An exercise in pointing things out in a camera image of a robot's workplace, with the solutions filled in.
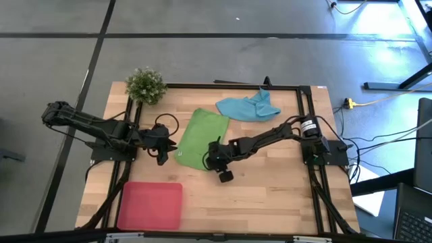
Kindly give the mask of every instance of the concrete floor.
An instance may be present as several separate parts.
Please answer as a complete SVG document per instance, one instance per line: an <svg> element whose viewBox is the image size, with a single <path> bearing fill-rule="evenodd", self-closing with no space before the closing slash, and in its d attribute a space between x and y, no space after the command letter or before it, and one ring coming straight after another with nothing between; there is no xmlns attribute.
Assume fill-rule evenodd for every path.
<svg viewBox="0 0 432 243"><path fill-rule="evenodd" d="M2 0L0 32L99 32L108 4L109 0ZM356 4L341 1L338 6L348 10ZM412 0L404 0L404 5L432 50L432 35ZM325 0L122 0L115 4L108 32L411 34L395 3L367 3L342 16L329 11ZM63 138L46 129L40 116L48 102L75 103L95 43L92 38L0 38L0 147L26 155L24 163L0 164L0 235L32 231ZM270 76L274 84L324 85L337 107L346 97L363 103L392 95L360 86L368 81L401 82L426 63L419 46L410 41L105 39L84 111L102 115L111 82L124 80L137 67L160 70L166 82L261 83ZM432 99L432 94L408 94L345 112L344 136L371 138L414 127L421 97ZM73 143L47 230L74 227L89 157L89 148ZM414 165L414 142L391 144L362 159L391 172L407 169ZM392 222L374 219L382 227L374 232L367 215L358 211L358 217L361 227L389 237Z"/></svg>

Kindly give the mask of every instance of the wooden tabletop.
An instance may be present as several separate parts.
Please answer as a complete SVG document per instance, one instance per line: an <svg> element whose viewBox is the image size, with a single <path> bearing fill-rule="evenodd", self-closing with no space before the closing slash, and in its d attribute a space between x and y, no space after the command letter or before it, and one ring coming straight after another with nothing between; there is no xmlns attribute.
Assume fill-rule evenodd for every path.
<svg viewBox="0 0 432 243"><path fill-rule="evenodd" d="M311 88L315 113L323 116L335 127L327 88ZM123 82L112 84L104 118L124 111L128 100L125 89ZM203 108L219 113L215 106L217 101L228 97L251 97L256 93L257 90L170 88L158 105L145 105L142 108L140 127L151 128L159 114L172 113L178 118L180 129L171 139L179 142L195 109ZM271 90L270 93L272 105L280 108L281 113L266 122L241 122L231 119L225 144L229 139L255 136L280 125L291 115L298 115L295 92ZM176 128L172 118L161 117L159 122L171 131ZM320 126L327 139L337 139L321 121ZM311 186L302 160L298 142L277 142L260 149L249 159L231 163L229 168L234 173L234 180L222 184L214 171L200 171L182 166L176 162L173 153L169 154L169 160L163 166L158 166L156 160L149 157L146 151L139 150L137 159L132 164L130 181L178 182L183 185L179 232L316 234ZM85 224L105 200L112 169L113 162L106 161L90 171L76 226ZM327 177L334 205L350 226L359 231L346 174L338 167L327 166ZM110 226L113 226L116 209L117 201L111 210ZM329 231L327 212L322 202L321 210L325 230Z"/></svg>

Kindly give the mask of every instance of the green towel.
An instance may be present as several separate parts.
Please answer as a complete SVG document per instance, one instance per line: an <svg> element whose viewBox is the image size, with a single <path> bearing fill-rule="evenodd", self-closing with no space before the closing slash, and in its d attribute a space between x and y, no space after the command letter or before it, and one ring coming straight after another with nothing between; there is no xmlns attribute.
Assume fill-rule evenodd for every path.
<svg viewBox="0 0 432 243"><path fill-rule="evenodd" d="M203 155L209 150L209 143L221 141L228 129L230 119L226 116L198 108L192 114L188 127L175 151L175 159L181 165L205 170Z"/></svg>

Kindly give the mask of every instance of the green plant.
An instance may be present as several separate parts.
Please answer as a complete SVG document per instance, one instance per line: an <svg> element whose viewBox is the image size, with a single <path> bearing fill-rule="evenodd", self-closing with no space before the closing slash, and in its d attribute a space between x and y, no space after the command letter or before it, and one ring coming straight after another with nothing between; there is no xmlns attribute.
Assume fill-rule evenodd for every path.
<svg viewBox="0 0 432 243"><path fill-rule="evenodd" d="M141 101L149 105L156 105L167 90L162 81L162 75L146 67L137 68L134 74L126 78L126 93L134 101Z"/></svg>

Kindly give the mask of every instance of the blue cloth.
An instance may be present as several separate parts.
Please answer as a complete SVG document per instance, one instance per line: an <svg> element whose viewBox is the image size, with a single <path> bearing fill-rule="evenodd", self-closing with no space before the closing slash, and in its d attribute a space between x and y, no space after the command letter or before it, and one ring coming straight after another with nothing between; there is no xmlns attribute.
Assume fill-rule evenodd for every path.
<svg viewBox="0 0 432 243"><path fill-rule="evenodd" d="M222 115L243 122L265 122L281 113L281 109L271 106L269 91L262 88L251 99L226 98L216 106Z"/></svg>

